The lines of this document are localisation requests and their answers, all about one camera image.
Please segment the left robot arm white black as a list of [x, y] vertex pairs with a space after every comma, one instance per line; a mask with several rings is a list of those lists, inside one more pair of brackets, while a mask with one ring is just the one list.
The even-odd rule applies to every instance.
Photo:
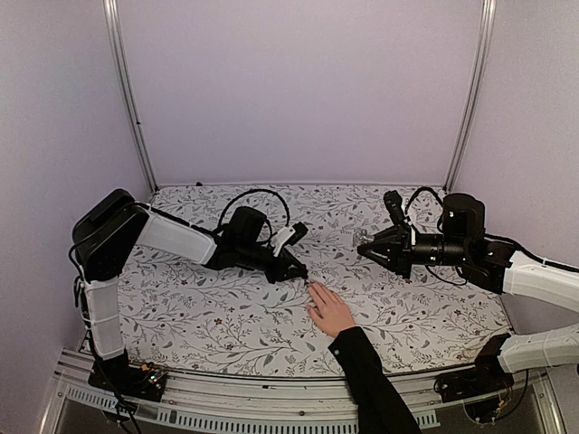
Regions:
[[[261, 235], [269, 230], [267, 237]], [[303, 222], [286, 221], [278, 230], [268, 217], [249, 206], [220, 216], [208, 230], [137, 201], [117, 189], [85, 214], [72, 229], [68, 259], [77, 271], [75, 304], [90, 335], [97, 358], [104, 361], [99, 376], [114, 392], [134, 385], [120, 330], [118, 286], [128, 262], [140, 250], [184, 259], [205, 269], [259, 271], [273, 284], [307, 278], [308, 269], [289, 250], [305, 237]]]

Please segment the black sleeved forearm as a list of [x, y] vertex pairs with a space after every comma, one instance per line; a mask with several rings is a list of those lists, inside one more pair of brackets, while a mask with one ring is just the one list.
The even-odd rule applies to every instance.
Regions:
[[357, 406], [360, 433], [419, 433], [404, 400], [383, 373], [381, 359], [364, 330], [340, 332], [329, 346]]

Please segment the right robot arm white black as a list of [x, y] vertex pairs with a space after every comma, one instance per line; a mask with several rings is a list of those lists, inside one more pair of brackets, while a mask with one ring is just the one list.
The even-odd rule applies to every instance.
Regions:
[[[532, 297], [568, 310], [578, 309], [578, 269], [541, 258], [507, 237], [485, 229], [483, 202], [465, 193], [440, 199], [440, 230], [421, 233], [396, 191], [384, 194], [392, 226], [354, 235], [357, 253], [403, 278], [413, 266], [454, 267], [466, 282], [497, 295]], [[503, 374], [578, 362], [578, 327], [532, 335], [496, 335], [480, 350], [468, 375], [474, 393], [486, 394]]]

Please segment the person's bare hand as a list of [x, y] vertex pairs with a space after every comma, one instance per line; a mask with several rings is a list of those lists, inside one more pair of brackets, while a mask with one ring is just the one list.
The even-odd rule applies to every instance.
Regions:
[[336, 338], [356, 326], [349, 307], [336, 293], [315, 280], [310, 281], [308, 293], [311, 298], [308, 315], [324, 334]]

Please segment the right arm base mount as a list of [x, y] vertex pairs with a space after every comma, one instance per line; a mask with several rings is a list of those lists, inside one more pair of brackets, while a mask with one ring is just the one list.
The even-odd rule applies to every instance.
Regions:
[[438, 375], [433, 390], [441, 400], [457, 401], [512, 387], [513, 374], [505, 372], [498, 361], [500, 347], [509, 337], [510, 334], [491, 337], [479, 351], [473, 367]]

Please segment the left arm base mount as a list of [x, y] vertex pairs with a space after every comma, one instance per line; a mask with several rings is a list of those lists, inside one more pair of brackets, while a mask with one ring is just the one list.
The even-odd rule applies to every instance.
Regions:
[[90, 374], [90, 386], [122, 396], [161, 402], [166, 387], [165, 368], [152, 362], [133, 366], [128, 353], [103, 360], [97, 356]]

